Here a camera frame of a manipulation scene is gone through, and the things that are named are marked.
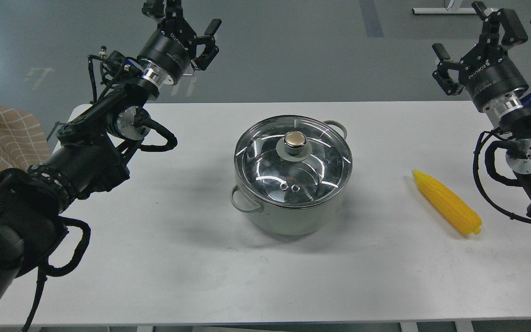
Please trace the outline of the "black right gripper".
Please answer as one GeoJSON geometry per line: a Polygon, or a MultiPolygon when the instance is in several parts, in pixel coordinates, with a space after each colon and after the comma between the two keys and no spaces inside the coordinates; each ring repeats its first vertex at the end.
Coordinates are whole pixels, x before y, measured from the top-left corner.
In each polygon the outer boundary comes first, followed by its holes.
{"type": "Polygon", "coordinates": [[[438,59],[432,77],[447,96],[457,96],[466,89],[479,112],[493,100],[507,93],[522,96],[529,88],[507,51],[525,44],[529,37],[513,9],[492,9],[490,13],[482,1],[472,2],[472,8],[483,22],[478,44],[459,62],[451,57],[443,44],[432,44],[438,59]],[[459,71],[459,82],[449,71],[459,71]]]}

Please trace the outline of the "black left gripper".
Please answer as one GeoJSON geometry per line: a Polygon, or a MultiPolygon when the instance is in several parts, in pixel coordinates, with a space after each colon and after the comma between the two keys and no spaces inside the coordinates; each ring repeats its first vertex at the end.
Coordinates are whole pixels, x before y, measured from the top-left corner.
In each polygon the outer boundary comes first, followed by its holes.
{"type": "Polygon", "coordinates": [[[157,23],[137,57],[143,67],[142,78],[153,85],[176,85],[183,76],[206,70],[218,55],[215,34],[221,19],[213,19],[204,35],[198,36],[183,19],[181,0],[146,0],[142,13],[157,23]],[[200,55],[199,46],[204,46],[200,55]]]}

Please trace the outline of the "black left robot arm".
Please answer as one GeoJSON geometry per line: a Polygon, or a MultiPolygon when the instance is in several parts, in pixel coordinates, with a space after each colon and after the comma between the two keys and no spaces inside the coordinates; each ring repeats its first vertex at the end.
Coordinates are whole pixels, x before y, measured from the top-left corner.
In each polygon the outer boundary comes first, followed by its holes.
{"type": "Polygon", "coordinates": [[[15,278],[37,271],[23,332],[30,329],[47,279],[74,271],[90,243],[90,226],[62,213],[74,200],[129,179],[127,164],[137,151],[175,149],[175,135],[144,105],[158,98],[163,85],[206,70],[219,53],[215,34],[221,19],[198,35],[179,0],[147,0],[142,13],[157,28],[136,58],[118,51],[88,56],[93,104],[59,127],[60,149],[27,170],[0,172],[0,299],[15,278]]]}

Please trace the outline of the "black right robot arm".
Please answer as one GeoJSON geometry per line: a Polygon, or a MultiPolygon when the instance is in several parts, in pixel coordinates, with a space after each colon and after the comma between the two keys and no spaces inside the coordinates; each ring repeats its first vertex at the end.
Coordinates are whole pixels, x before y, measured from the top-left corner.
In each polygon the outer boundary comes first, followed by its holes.
{"type": "Polygon", "coordinates": [[[531,202],[525,217],[501,208],[486,194],[478,173],[483,153],[487,174],[503,185],[522,188],[531,201],[531,93],[508,56],[508,50],[527,42],[528,36],[514,10],[489,10],[481,1],[474,1],[472,8],[483,23],[478,43],[459,61],[451,60],[442,44],[433,44],[439,62],[432,76],[449,96],[466,90],[493,124],[493,130],[480,135],[474,151],[473,178],[480,194],[510,219],[531,224],[531,202]]]}

